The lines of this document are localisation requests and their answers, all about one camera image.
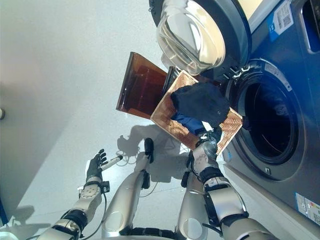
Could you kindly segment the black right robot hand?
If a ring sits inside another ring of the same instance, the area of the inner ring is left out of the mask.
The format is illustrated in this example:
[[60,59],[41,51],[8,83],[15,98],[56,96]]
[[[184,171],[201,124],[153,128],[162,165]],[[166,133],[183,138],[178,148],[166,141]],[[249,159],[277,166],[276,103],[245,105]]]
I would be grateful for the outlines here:
[[195,144],[195,147],[198,147],[200,144],[205,142],[210,142],[213,145],[215,151],[218,150],[218,143],[222,137],[222,129],[220,126],[214,127],[212,130],[207,131],[205,128],[200,128],[195,131],[198,141]]

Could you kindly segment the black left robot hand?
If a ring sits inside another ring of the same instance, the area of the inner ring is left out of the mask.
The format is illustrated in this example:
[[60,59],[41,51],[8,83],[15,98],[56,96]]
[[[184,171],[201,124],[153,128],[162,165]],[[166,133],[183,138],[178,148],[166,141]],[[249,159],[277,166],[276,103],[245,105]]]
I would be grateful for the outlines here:
[[112,159],[107,159],[104,149],[100,149],[98,153],[90,160],[86,172],[86,183],[103,181],[102,172],[117,164],[123,159],[122,155],[118,155]]

